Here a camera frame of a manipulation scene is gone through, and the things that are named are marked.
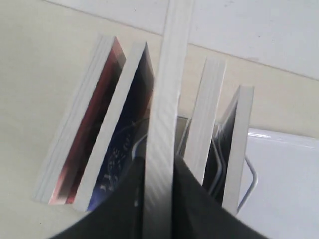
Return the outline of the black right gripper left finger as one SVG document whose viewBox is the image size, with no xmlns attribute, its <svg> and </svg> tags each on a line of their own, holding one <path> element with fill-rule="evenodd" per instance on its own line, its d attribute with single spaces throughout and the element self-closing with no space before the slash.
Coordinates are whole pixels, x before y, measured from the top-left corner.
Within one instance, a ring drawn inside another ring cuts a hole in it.
<svg viewBox="0 0 319 239">
<path fill-rule="evenodd" d="M 140 239 L 145 161 L 135 158 L 115 191 L 55 239 Z"/>
</svg>

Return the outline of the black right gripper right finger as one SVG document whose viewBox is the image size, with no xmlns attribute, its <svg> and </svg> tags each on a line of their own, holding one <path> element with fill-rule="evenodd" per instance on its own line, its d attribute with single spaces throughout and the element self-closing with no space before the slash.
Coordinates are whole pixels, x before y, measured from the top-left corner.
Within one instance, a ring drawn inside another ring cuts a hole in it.
<svg viewBox="0 0 319 239">
<path fill-rule="evenodd" d="M 252 238 L 247 226 L 208 195 L 181 157 L 174 159 L 172 238 Z"/>
</svg>

